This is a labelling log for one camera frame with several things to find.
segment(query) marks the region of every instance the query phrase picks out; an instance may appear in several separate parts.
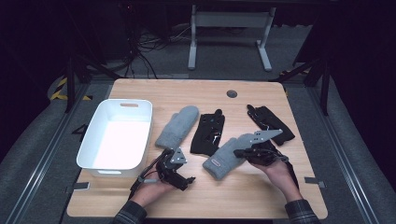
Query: gray glove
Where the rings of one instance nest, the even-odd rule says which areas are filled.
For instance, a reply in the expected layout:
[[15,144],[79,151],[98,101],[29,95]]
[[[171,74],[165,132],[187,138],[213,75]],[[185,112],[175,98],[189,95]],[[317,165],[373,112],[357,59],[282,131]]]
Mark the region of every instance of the gray glove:
[[231,138],[204,162],[204,168],[217,180],[221,180],[232,169],[245,161],[244,158],[236,158],[233,151],[251,147],[250,140],[254,136],[252,133],[245,133],[238,139]]
[[156,147],[177,149],[198,118],[198,108],[188,105],[174,114],[155,142]]

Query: dark background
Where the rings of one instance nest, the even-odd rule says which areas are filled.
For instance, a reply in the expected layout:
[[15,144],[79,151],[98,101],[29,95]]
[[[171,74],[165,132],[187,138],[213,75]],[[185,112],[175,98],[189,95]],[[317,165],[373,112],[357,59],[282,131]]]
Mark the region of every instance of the dark background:
[[[114,7],[118,3],[1,2],[1,160],[29,123],[50,103],[47,91],[64,73],[70,55],[86,55],[99,63],[125,57],[128,44],[121,14]],[[141,6],[134,10],[136,20],[163,38],[171,26],[188,22],[191,13],[189,6]],[[342,100],[379,167],[395,188],[393,11],[378,1],[343,2],[341,7],[332,9],[331,20],[324,21],[329,25],[314,26],[297,61],[304,63],[322,54],[329,55],[331,74]],[[318,12],[326,12],[326,7],[279,7],[274,24],[320,23]]]

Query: person's arm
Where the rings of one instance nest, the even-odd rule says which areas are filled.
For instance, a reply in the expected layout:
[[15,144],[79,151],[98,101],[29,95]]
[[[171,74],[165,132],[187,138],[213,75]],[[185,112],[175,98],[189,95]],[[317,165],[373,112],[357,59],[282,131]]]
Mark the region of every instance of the person's arm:
[[148,179],[157,179],[156,183],[142,184],[134,196],[114,216],[112,224],[141,224],[147,216],[145,207],[157,201],[166,192],[175,189],[170,184],[159,180],[157,172],[153,172]]
[[269,166],[253,164],[268,175],[270,181],[282,191],[287,204],[285,205],[290,223],[320,223],[317,215],[313,212],[309,202],[303,198],[296,184],[291,178],[285,162],[275,161]]

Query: wooden table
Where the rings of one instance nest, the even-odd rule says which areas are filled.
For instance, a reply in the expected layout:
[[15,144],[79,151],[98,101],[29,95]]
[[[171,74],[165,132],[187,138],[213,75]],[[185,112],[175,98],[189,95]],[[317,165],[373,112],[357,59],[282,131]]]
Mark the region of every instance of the wooden table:
[[[227,91],[237,92],[235,98]],[[319,218],[327,216],[318,185],[307,184],[304,177],[315,177],[303,140],[290,110],[287,96],[279,83],[216,80],[119,79],[109,98],[145,99],[153,104],[153,127],[148,162],[162,149],[154,146],[163,127],[174,113],[186,105],[195,105],[200,114],[211,114],[220,108],[225,124],[219,143],[231,137],[254,133],[259,128],[247,115],[247,104],[267,106],[296,135],[282,147],[276,147],[290,158],[301,193],[310,202]],[[192,127],[181,148],[188,163],[177,172],[184,177],[195,176],[185,191],[174,190],[147,207],[148,217],[157,218],[285,218],[286,203],[282,193],[260,170],[244,162],[221,181],[215,180],[202,166],[207,156],[190,154],[191,140],[198,127]],[[78,182],[90,182],[87,190],[75,190],[67,208],[71,217],[113,217],[124,205],[134,183],[133,178],[94,177],[82,171]]]

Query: white basket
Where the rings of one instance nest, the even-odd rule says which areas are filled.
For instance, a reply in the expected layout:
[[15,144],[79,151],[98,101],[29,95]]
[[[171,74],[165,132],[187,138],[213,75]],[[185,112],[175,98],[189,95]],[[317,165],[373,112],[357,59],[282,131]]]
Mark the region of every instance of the white basket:
[[146,165],[152,104],[104,100],[93,114],[77,164],[94,176],[138,177]]

